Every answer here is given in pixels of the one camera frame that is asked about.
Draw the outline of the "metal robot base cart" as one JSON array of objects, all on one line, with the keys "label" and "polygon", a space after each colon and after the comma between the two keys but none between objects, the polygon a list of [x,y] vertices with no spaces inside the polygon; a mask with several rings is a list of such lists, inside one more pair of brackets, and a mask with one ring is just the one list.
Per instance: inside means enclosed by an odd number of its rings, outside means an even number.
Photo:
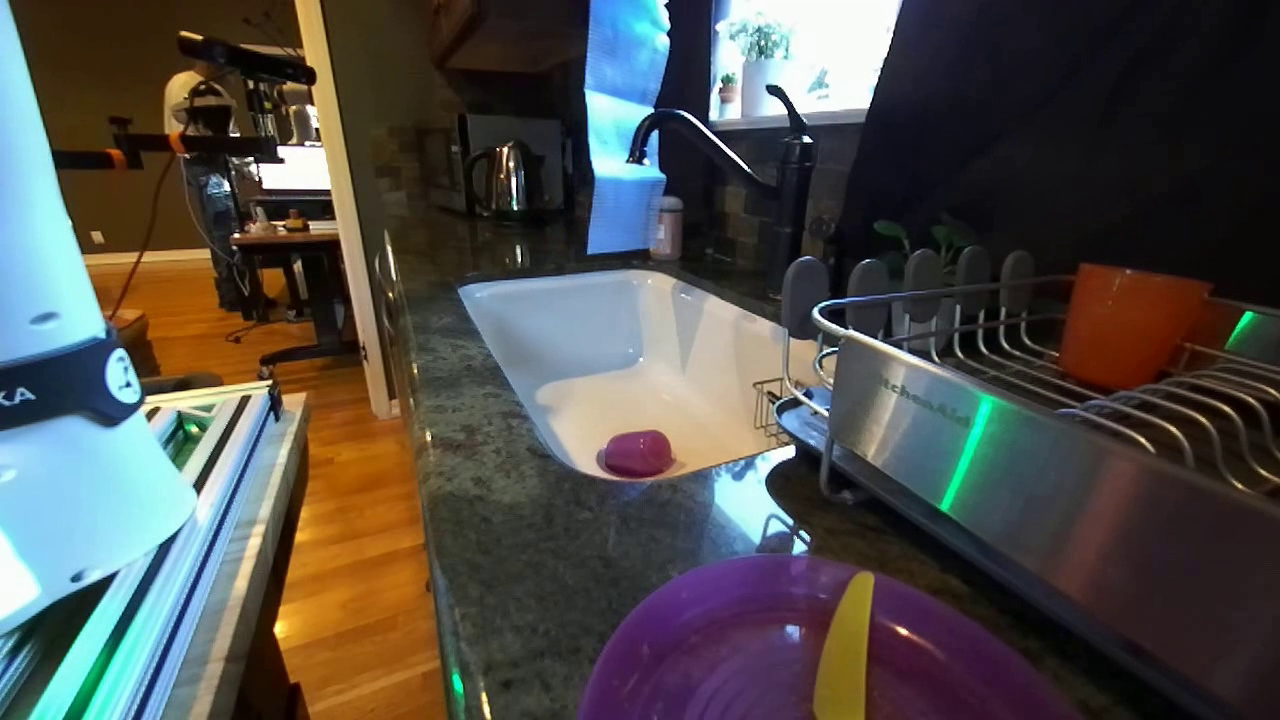
[{"label": "metal robot base cart", "polygon": [[300,497],[307,402],[276,386],[171,393],[147,422],[197,487],[154,552],[2,641],[0,720],[294,720],[270,638]]}]

